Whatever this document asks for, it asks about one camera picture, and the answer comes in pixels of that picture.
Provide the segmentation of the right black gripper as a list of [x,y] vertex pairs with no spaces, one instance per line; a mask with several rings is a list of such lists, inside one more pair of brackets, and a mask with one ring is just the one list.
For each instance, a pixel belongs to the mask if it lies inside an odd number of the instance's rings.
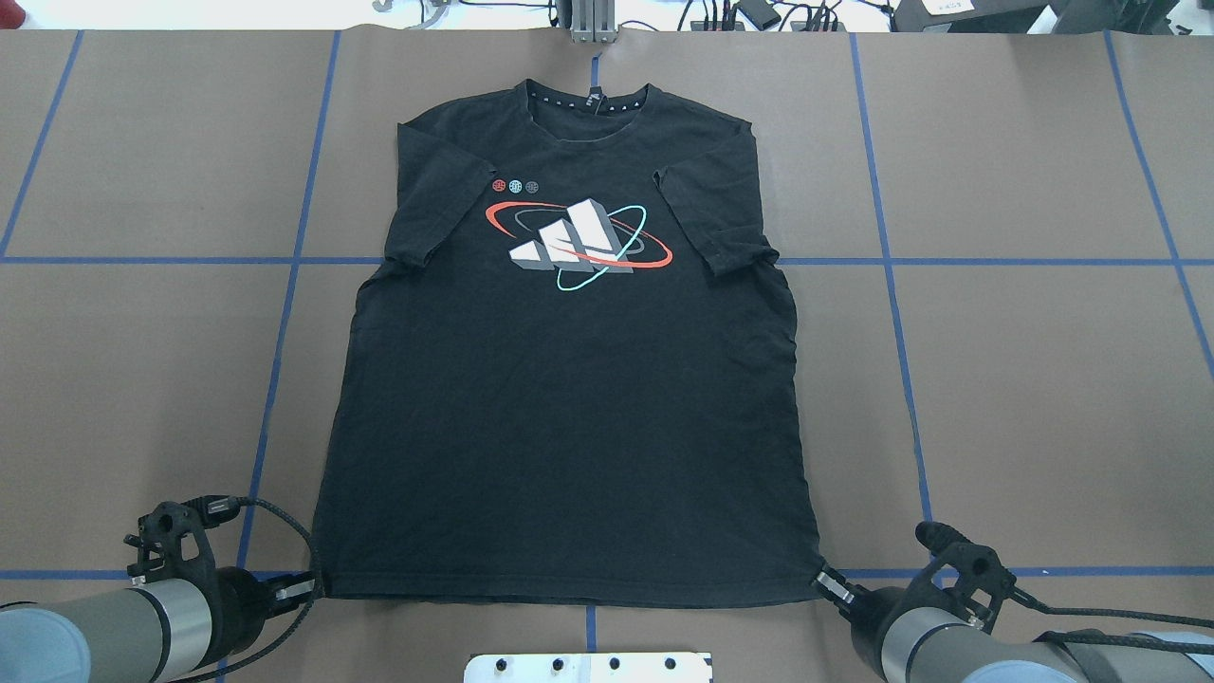
[[858,655],[879,655],[894,622],[919,608],[942,610],[989,633],[1002,603],[1012,596],[1017,580],[988,545],[975,543],[942,522],[918,523],[915,537],[927,550],[929,563],[904,587],[869,590],[833,567],[817,571],[815,587],[823,599],[849,613]]

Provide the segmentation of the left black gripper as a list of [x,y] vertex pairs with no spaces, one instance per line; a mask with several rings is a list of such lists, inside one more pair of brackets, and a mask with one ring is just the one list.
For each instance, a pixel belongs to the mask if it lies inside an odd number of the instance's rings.
[[165,501],[140,516],[125,543],[136,550],[130,577],[146,584],[182,580],[199,591],[210,617],[205,655],[234,655],[251,647],[271,617],[300,608],[314,596],[313,577],[259,581],[240,567],[217,567],[208,530],[240,513],[234,496],[208,494],[183,503]]

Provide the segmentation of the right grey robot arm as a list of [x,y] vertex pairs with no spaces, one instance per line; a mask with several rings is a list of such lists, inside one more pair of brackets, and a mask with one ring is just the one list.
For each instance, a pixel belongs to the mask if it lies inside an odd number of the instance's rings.
[[[917,525],[929,563],[904,587],[869,590],[819,563],[815,588],[850,626],[855,655],[884,682],[1209,682],[1209,617],[1057,608],[1019,587],[987,545],[940,522]],[[1123,617],[1165,625],[1110,634],[1046,631],[1009,643],[993,634],[1006,602],[1046,617]]]

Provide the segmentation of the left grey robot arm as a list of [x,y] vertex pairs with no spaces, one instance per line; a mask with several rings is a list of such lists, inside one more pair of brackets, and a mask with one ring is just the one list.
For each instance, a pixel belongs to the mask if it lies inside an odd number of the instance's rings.
[[[246,508],[267,510],[299,533],[306,571],[262,580],[217,565],[208,531]],[[136,550],[129,586],[83,601],[2,605],[2,681],[216,681],[285,644],[324,593],[311,533],[265,500],[165,501],[124,541]]]

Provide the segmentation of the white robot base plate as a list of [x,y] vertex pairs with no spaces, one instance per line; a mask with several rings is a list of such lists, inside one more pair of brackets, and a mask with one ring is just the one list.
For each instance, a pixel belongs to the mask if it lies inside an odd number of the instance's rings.
[[714,682],[711,655],[694,651],[482,654],[464,682]]

